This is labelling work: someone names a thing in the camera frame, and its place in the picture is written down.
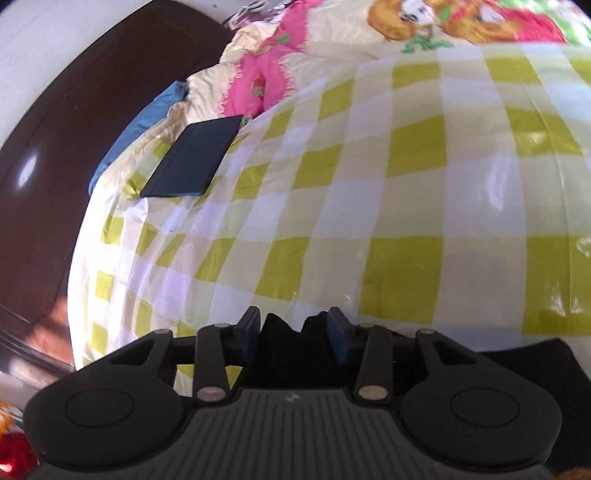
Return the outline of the black pants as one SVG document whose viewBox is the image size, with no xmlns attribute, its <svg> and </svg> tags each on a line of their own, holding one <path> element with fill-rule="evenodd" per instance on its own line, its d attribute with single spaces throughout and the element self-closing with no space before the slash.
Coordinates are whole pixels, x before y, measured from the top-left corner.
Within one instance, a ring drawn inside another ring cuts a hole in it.
<svg viewBox="0 0 591 480">
<path fill-rule="evenodd" d="M 412 441 L 451 466 L 504 472 L 544 464 L 559 479 L 590 475 L 590 380 L 571 348 L 551 339 L 475 352 L 438 333 L 385 365 L 339 365 L 327 314 L 291 329 L 267 316 L 243 384 L 264 390 L 344 390 L 394 416 Z"/>
</svg>

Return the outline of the dark blue tablet case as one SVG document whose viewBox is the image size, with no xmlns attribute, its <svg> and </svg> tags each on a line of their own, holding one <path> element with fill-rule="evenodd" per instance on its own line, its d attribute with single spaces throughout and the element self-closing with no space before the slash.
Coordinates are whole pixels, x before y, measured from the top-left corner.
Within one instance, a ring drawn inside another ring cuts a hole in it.
<svg viewBox="0 0 591 480">
<path fill-rule="evenodd" d="M 187 125 L 164 154 L 140 197 L 204 195 L 241 125 L 240 115 Z"/>
</svg>

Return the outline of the yellow white checkered bedsheet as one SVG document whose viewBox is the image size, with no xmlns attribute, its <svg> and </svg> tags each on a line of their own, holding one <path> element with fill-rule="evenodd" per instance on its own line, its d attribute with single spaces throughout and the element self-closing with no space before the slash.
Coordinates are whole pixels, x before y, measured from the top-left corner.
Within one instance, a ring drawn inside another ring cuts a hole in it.
<svg viewBox="0 0 591 480">
<path fill-rule="evenodd" d="M 97 182 L 68 284 L 74 363 L 249 306 L 337 306 L 474 349 L 559 337 L 590 364 L 590 52 L 556 44 L 297 57 L 207 192 L 144 198 L 188 99 Z"/>
</svg>

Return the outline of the blue pillow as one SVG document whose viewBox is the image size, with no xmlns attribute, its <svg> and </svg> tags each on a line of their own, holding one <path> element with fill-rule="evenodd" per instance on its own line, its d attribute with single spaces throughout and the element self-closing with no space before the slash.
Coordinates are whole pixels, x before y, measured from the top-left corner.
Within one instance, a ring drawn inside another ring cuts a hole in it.
<svg viewBox="0 0 591 480">
<path fill-rule="evenodd" d="M 88 195 L 92 194 L 99 178 L 116 158 L 144 132 L 164 119 L 171 106 L 183 101 L 187 92 L 185 82 L 172 82 L 130 121 L 98 163 L 88 184 Z"/>
</svg>

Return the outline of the dark wooden headboard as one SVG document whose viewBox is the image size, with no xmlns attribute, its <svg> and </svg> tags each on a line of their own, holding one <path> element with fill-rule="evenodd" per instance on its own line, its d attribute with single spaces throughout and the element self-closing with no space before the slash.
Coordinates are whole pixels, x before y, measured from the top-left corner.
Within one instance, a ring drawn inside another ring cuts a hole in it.
<svg viewBox="0 0 591 480">
<path fill-rule="evenodd" d="M 176 80 L 214 65 L 230 34 L 176 1 L 152 1 L 89 45 L 45 89 L 1 149 L 1 362 L 62 377 L 70 365 L 28 345 L 66 296 L 99 161 Z"/>
</svg>

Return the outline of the pink cartoon quilt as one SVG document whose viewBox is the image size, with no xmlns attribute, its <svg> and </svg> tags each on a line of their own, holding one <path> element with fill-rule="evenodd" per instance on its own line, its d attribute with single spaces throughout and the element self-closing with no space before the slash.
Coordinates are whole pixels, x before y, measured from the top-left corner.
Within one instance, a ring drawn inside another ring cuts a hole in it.
<svg viewBox="0 0 591 480">
<path fill-rule="evenodd" d="M 339 62 L 491 43 L 590 44 L 581 1 L 253 1 L 225 22 L 221 59 L 188 77 L 169 116 L 259 116 Z"/>
</svg>

